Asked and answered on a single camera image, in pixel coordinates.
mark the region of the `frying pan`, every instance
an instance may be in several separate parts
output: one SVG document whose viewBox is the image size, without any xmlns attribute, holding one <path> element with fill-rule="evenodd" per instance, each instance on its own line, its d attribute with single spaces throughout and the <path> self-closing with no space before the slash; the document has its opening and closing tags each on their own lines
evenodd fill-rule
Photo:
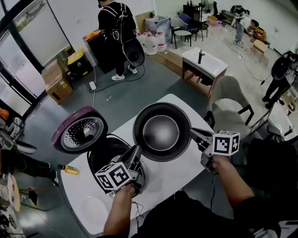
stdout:
<svg viewBox="0 0 298 238">
<path fill-rule="evenodd" d="M 133 137 L 146 158 L 168 162 L 186 151 L 191 141 L 190 129 L 190 120 L 183 110 L 162 102 L 149 105 L 139 113 Z"/>
</svg>

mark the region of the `person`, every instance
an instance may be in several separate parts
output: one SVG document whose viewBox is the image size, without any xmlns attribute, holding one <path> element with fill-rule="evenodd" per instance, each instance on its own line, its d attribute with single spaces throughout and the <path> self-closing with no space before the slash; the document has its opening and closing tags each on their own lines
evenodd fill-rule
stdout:
<svg viewBox="0 0 298 238">
<path fill-rule="evenodd" d="M 0 150 L 0 173 L 13 174 L 15 170 L 32 177 L 51 179 L 54 185 L 58 185 L 57 171 L 49 163 L 33 159 L 15 149 Z"/>
<path fill-rule="evenodd" d="M 281 65 L 275 64 L 273 66 L 272 72 L 276 74 L 276 77 L 280 74 L 285 75 L 280 80 L 273 78 L 271 84 L 268 87 L 266 95 L 262 98 L 263 102 L 268 102 L 265 107 L 271 109 L 285 91 L 287 91 L 293 84 L 296 74 L 298 72 L 298 47 L 295 49 L 295 53 L 288 51 L 284 53 L 278 60 L 283 59 Z M 290 65 L 290 68 L 285 72 L 284 65 Z"/>
<path fill-rule="evenodd" d="M 235 36 L 235 44 L 238 44 L 241 48 L 243 48 L 244 43 L 242 42 L 243 38 L 243 33 L 244 29 L 247 31 L 247 33 L 252 36 L 253 35 L 253 30 L 251 28 L 258 28 L 259 23 L 256 20 L 251 20 L 248 17 L 248 14 L 246 10 L 241 12 L 238 16 L 235 16 L 236 19 L 236 36 Z"/>
<path fill-rule="evenodd" d="M 220 217 L 179 191 L 153 208 L 133 238 L 143 237 L 229 237 L 229 238 L 275 238 L 281 234 L 279 219 L 267 201 L 255 197 L 251 188 L 240 177 L 225 156 L 213 156 L 213 168 L 218 173 L 234 219 Z M 104 226 L 103 235 L 127 237 L 130 227 L 132 185 L 122 188 L 115 196 Z"/>
<path fill-rule="evenodd" d="M 111 32 L 113 27 L 115 26 L 114 19 L 117 14 L 121 11 L 121 3 L 114 2 L 113 0 L 98 0 L 99 6 L 103 7 L 103 9 L 98 14 L 98 22 L 99 22 L 99 30 L 104 31 L 106 35 L 109 37 L 111 42 L 110 50 L 115 55 L 115 63 L 116 63 L 116 75 L 112 77 L 112 80 L 119 81 L 124 80 L 124 62 L 126 61 L 126 57 L 122 52 L 122 46 L 120 43 L 116 42 L 111 36 Z M 122 4 L 126 7 L 126 11 L 129 15 L 129 24 L 132 29 L 136 29 L 135 21 L 133 20 L 133 16 L 131 10 L 128 6 Z M 129 65 L 128 70 L 133 74 L 137 73 L 136 67 Z"/>
</svg>

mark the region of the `concrete floor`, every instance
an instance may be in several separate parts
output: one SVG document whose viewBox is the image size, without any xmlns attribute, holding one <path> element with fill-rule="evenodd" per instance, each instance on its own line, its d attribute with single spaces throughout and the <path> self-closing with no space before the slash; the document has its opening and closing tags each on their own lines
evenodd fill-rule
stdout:
<svg viewBox="0 0 298 238">
<path fill-rule="evenodd" d="M 259 63 L 258 55 L 250 57 L 248 51 L 244 52 L 232 44 L 234 36 L 235 31 L 230 27 L 211 27 L 208 37 L 204 38 L 204 42 L 198 35 L 197 42 L 193 41 L 193 46 L 203 48 L 229 65 L 227 73 L 235 75 L 240 81 L 245 95 L 255 110 L 256 115 L 253 120 L 256 121 L 265 112 L 261 98 L 269 84 L 267 82 L 263 87 L 260 87 L 260 82 L 253 79 L 245 67 L 244 60 L 239 59 L 238 55 L 227 47 L 224 42 L 244 56 L 246 65 L 251 69 L 254 77 L 259 80 L 268 77 L 270 68 L 278 56 L 269 50 L 266 53 L 267 59 L 264 58 L 262 63 Z M 247 40 L 249 41 L 247 37 L 244 37 L 245 47 L 249 48 L 250 45 Z M 180 43 L 178 40 L 177 44 L 179 48 L 173 50 L 174 52 L 183 53 L 190 49 L 187 43 Z M 109 132 L 114 131 L 137 115 L 148 104 L 156 102 L 169 93 L 181 98 L 202 117 L 206 115 L 208 100 L 199 91 L 182 81 L 178 75 L 168 68 L 149 58 L 146 58 L 145 68 L 144 77 L 138 81 L 121 83 L 96 94 L 95 109 L 107 121 Z M 143 68 L 139 68 L 138 71 L 137 75 L 129 75 L 127 72 L 126 79 L 137 79 L 142 75 Z M 104 75 L 96 67 L 98 89 L 113 84 L 110 77 L 114 74 L 115 71 Z M 27 119 L 24 141 L 38 148 L 38 151 L 32 156 L 33 158 L 56 166 L 57 164 L 68 164 L 77 157 L 77 155 L 64 154 L 55 150 L 51 145 L 51 137 L 56 128 L 70 113 L 83 106 L 92 105 L 93 94 L 88 91 L 89 82 L 93 80 L 93 72 L 81 79 L 75 85 L 73 95 L 60 106 L 49 97 L 46 97 Z M 243 155 L 239 154 L 238 157 L 237 163 L 241 163 Z M 32 178 L 22 173 L 17 173 L 15 176 L 19 188 L 48 189 L 47 192 L 39 194 L 39 207 L 50 209 L 49 211 L 35 211 L 24 206 L 21 208 L 19 213 L 20 224 L 26 235 L 39 232 L 36 238 L 92 237 L 76 221 L 75 214 L 71 210 L 62 185 L 60 188 L 54 187 L 49 179 Z M 191 198 L 198 199 L 209 207 L 213 178 L 214 174 L 203 172 L 183 189 Z M 213 211 L 218 215 L 232 218 L 232 209 L 218 179 L 215 182 L 215 191 Z"/>
</svg>

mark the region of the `backpack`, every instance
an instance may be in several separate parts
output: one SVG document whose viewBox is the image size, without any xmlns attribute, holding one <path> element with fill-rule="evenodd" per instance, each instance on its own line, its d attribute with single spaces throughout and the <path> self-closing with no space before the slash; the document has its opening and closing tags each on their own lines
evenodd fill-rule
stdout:
<svg viewBox="0 0 298 238">
<path fill-rule="evenodd" d="M 111 31 L 112 38 L 122 45 L 126 42 L 136 38 L 135 25 L 132 24 L 134 19 L 126 10 L 126 5 L 120 3 L 121 10 L 116 12 L 109 6 L 106 6 L 102 11 L 107 11 L 112 14 L 114 18 L 114 28 Z"/>
</svg>

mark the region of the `chair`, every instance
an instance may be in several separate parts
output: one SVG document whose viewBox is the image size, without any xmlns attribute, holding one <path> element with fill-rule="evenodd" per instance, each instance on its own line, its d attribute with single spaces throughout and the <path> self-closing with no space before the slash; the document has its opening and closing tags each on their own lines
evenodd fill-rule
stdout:
<svg viewBox="0 0 298 238">
<path fill-rule="evenodd" d="M 191 34 L 196 34 L 200 31 L 200 28 L 191 26 L 191 18 L 187 14 L 179 14 L 178 17 L 187 24 L 187 27 L 183 26 L 181 27 L 185 31 L 191 32 Z"/>
<path fill-rule="evenodd" d="M 222 110 L 216 102 L 221 99 L 231 99 L 239 103 L 243 108 L 239 112 L 233 110 Z M 241 118 L 241 114 L 249 110 L 250 115 L 246 122 Z M 254 115 L 251 105 L 243 95 L 240 85 L 236 78 L 232 76 L 223 76 L 216 83 L 208 105 L 208 113 L 205 120 L 213 121 L 211 127 L 215 132 L 219 130 L 239 132 L 240 139 L 245 138 L 250 133 L 247 127 Z"/>
<path fill-rule="evenodd" d="M 190 40 L 190 47 L 191 47 L 191 32 L 189 31 L 185 31 L 182 29 L 182 27 L 187 27 L 187 24 L 184 23 L 180 18 L 174 18 L 172 20 L 172 23 L 171 23 L 171 28 L 172 28 L 172 44 L 173 44 L 173 36 L 174 36 L 174 40 L 175 40 L 175 47 L 177 49 L 177 43 L 176 43 L 176 36 L 181 36 L 181 38 L 183 36 L 185 36 L 185 39 L 186 37 L 189 38 Z"/>
</svg>

